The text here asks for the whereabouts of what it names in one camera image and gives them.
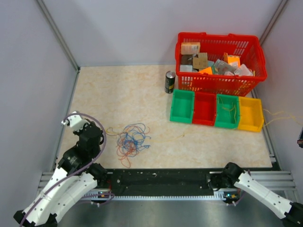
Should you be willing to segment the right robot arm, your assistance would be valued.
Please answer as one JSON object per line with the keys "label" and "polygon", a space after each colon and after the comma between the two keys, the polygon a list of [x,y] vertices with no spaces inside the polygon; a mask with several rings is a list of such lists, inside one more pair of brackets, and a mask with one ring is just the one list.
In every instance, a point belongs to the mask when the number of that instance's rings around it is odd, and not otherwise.
{"label": "right robot arm", "polygon": [[213,191],[232,187],[241,189],[268,207],[285,227],[303,225],[303,205],[301,203],[290,201],[269,190],[236,163],[229,162],[221,173],[212,174],[208,185]]}

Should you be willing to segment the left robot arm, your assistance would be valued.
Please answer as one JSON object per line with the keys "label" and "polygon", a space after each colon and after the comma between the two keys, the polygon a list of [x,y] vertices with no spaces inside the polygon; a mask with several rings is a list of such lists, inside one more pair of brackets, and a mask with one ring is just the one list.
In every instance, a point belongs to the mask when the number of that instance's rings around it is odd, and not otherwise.
{"label": "left robot arm", "polygon": [[21,227],[55,227],[85,194],[107,184],[107,170],[95,162],[106,145],[104,128],[88,119],[81,124],[72,127],[79,140],[64,153],[46,186],[27,208],[15,213]]}

